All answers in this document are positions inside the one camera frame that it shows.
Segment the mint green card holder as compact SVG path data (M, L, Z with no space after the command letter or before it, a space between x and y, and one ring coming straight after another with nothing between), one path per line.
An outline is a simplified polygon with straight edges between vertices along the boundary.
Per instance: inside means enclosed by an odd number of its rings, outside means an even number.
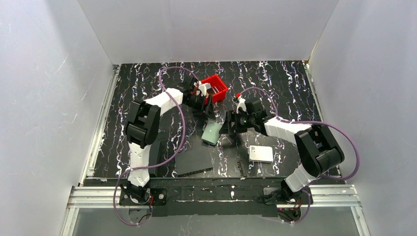
M201 139L204 143L215 146L219 140L222 125L213 120L208 120L203 128Z

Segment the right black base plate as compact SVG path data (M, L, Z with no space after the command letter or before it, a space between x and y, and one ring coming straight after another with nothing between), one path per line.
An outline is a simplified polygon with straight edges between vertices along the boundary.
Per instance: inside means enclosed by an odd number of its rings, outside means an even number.
M301 200L301 204L313 204L311 189L305 187L297 192L290 189L282 189L277 187L265 187L257 201L266 205L294 204Z

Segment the black flat plate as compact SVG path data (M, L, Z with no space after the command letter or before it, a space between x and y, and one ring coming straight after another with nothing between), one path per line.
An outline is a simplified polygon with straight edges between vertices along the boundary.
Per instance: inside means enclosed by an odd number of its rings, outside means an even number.
M211 149L201 147L180 152L174 158L177 177L186 177L213 170Z

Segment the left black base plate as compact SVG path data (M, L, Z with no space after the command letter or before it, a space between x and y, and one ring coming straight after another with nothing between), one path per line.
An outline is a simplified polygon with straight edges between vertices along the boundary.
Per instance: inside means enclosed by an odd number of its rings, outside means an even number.
M165 189L123 189L116 203L120 206L164 206L167 201Z

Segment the red plastic bin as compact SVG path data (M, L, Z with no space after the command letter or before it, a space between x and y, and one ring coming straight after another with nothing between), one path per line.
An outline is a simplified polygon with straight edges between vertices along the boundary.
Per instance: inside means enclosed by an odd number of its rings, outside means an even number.
M226 98L226 93L229 88L225 85L219 75L215 74L208 78L205 78L199 82L202 83L210 83L211 88L208 89L208 95L205 100L205 104L208 104L209 96L212 96L212 103L217 103L219 101L223 101Z

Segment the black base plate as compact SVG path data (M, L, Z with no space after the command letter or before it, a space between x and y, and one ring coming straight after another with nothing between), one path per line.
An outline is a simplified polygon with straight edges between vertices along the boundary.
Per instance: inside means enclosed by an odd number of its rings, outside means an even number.
M123 189L116 203L120 206L164 206L167 201L165 189Z
M305 187L297 192L290 189L282 189L277 187L265 187L257 201L266 205L294 204L301 200L301 204L313 204L311 189Z

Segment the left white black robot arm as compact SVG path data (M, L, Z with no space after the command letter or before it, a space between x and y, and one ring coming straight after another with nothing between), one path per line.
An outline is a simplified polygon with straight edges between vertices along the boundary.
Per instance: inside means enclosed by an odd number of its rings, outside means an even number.
M149 170L160 166L151 165L149 160L150 150L158 136L161 116L174 107L185 105L203 120L214 119L214 94L209 93L211 88L210 83L192 78L174 88L164 89L155 97L131 103L124 126L130 149L130 169L124 172L128 176L127 184L121 185L127 195L139 202L149 198L146 193L146 185L150 180Z

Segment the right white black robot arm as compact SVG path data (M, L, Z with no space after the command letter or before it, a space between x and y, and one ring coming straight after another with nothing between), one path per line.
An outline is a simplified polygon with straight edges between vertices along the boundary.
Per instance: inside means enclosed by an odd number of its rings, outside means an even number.
M291 142L298 149L299 166L281 181L279 190L260 197L262 203L295 199L307 185L344 161L344 153L326 125L284 121L267 112L259 99L238 97L233 101L237 107L226 113L220 135L236 135L253 128L265 136Z

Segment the black rectangular block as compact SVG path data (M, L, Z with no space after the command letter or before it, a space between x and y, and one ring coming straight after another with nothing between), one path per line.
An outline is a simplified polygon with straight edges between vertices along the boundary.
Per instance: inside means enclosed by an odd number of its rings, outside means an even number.
M149 166L154 166L160 163L161 160L161 142L155 141L149 150ZM149 168L148 169L150 177L157 177L158 169L157 168Z

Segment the white flat box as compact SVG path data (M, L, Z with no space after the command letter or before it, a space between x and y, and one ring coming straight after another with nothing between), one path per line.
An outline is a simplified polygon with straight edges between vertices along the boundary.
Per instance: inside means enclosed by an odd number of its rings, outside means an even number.
M273 149L267 146L251 145L248 150L249 161L271 163L273 162Z

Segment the small black comb strip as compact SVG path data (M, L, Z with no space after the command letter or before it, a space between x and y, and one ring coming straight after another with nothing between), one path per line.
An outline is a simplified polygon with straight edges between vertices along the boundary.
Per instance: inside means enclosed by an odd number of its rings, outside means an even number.
M241 161L237 162L237 167L238 167L240 179L245 179L246 178L246 172L245 172L244 166L241 163Z

